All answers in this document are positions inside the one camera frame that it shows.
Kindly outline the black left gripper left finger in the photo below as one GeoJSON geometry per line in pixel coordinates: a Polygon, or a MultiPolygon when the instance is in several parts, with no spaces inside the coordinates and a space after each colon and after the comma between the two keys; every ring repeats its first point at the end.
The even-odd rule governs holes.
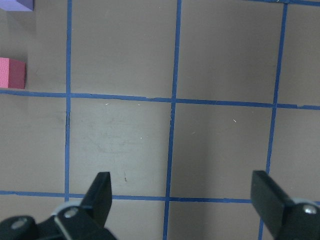
{"type": "Polygon", "coordinates": [[[47,220],[29,215],[0,222],[2,240],[115,240],[105,227],[112,206],[111,175],[99,172],[79,205],[67,202],[47,220]]]}

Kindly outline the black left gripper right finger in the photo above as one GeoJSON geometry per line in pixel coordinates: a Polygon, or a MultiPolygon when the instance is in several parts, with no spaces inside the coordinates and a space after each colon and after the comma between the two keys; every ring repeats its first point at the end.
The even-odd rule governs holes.
{"type": "Polygon", "coordinates": [[[251,175],[251,203],[274,240],[318,240],[320,207],[292,198],[263,170],[251,175]]]}

